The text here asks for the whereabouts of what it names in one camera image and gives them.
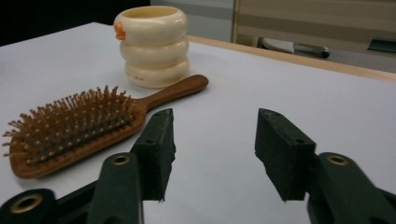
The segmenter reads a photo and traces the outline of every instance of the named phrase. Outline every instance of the hairbrush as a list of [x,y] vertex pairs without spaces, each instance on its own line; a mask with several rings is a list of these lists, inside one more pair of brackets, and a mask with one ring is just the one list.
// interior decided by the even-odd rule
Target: hairbrush
[[208,79],[195,75],[148,97],[134,99],[108,86],[83,91],[21,114],[9,125],[10,164],[20,178],[39,178],[79,161],[139,131],[147,112],[176,98],[203,90]]

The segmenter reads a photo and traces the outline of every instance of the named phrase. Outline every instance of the white table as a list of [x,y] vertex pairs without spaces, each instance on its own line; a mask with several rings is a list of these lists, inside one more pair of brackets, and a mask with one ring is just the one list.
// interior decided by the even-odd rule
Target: white table
[[[135,98],[154,93],[129,83],[119,43],[112,27],[91,23],[0,48],[0,132],[21,112],[97,86],[119,86]],[[177,154],[165,202],[144,202],[146,223],[309,222],[306,202],[283,203],[254,154],[259,108],[290,119],[318,154],[344,154],[377,187],[396,192],[394,83],[192,42],[189,58],[191,75],[210,83],[148,114],[173,108]],[[0,158],[0,204],[27,189],[52,189],[60,198],[91,183],[103,160],[129,151],[139,134],[40,179],[17,178]]]

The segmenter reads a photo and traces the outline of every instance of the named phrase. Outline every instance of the bristle pad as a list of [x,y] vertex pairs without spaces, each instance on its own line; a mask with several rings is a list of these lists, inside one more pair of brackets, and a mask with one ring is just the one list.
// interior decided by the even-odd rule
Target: bristle pad
[[124,94],[117,94],[117,87],[110,92],[106,86],[103,91],[84,91],[31,109],[31,115],[21,114],[21,120],[9,123],[19,130],[4,136],[11,136],[11,144],[25,153],[9,156],[24,156],[28,164],[36,164],[133,122],[128,113],[130,98]]

